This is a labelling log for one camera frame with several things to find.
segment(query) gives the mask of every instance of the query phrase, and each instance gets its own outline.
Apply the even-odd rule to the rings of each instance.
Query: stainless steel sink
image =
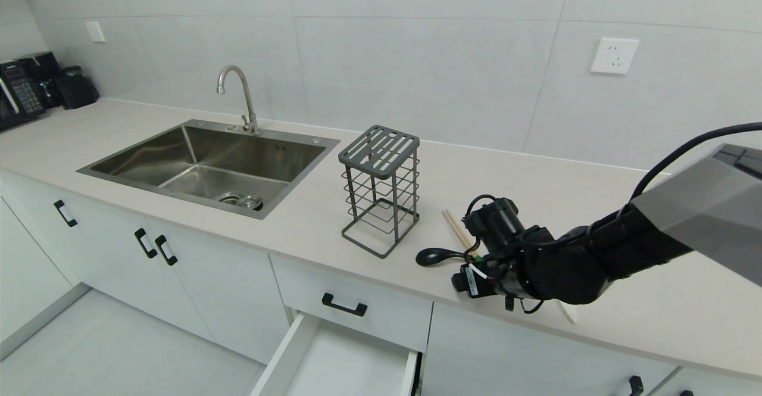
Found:
[[[191,120],[79,173],[264,219],[338,143]]]

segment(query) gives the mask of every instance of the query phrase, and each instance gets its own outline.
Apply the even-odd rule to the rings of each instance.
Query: white cabinet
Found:
[[[272,261],[287,306],[426,351],[431,301],[286,258]]]
[[[683,368],[650,396],[760,396],[762,382]]]
[[[289,329],[267,253],[149,220],[215,341],[269,363]]]
[[[65,262],[60,267],[68,267],[84,282],[102,271],[100,258],[93,255],[81,233],[79,197],[12,173],[3,173],[2,178],[20,204],[18,208],[11,204],[12,208],[17,213],[23,209],[28,217],[19,215],[19,219],[50,257]]]
[[[71,284],[0,198],[0,341],[71,289]]]
[[[80,199],[77,219],[105,266],[82,281],[161,320],[212,340],[182,283],[156,253],[148,222],[138,214]]]
[[[674,369],[435,303],[423,394],[628,396],[637,375],[645,395]]]
[[[414,350],[299,313],[251,396],[410,396],[418,357]]]

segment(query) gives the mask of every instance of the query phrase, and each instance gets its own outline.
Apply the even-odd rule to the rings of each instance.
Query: gray wire rack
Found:
[[[385,258],[419,221],[416,136],[375,125],[338,155],[352,222],[341,236]]]

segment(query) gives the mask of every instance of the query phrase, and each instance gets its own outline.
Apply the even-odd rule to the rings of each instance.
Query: light switch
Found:
[[[639,40],[602,38],[593,60],[593,73],[627,74]]]
[[[103,30],[101,30],[101,25],[97,21],[86,21],[85,25],[88,28],[88,33],[90,33],[90,38],[95,43],[104,43],[106,41],[106,38],[103,35]]]

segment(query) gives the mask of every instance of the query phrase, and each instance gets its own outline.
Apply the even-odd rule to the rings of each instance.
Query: faucet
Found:
[[[246,121],[245,114],[241,115],[241,119],[243,119],[243,130],[252,133],[253,135],[257,135],[259,133],[259,125],[257,124],[257,116],[254,114],[254,109],[251,106],[251,96],[248,93],[248,82],[246,81],[246,75],[243,74],[238,66],[228,65],[223,67],[223,71],[220,72],[220,78],[217,79],[217,93],[225,93],[225,78],[230,72],[236,72],[236,74],[239,75],[239,78],[241,78],[241,84],[243,84],[243,95],[246,98],[246,108],[248,108],[248,121]]]

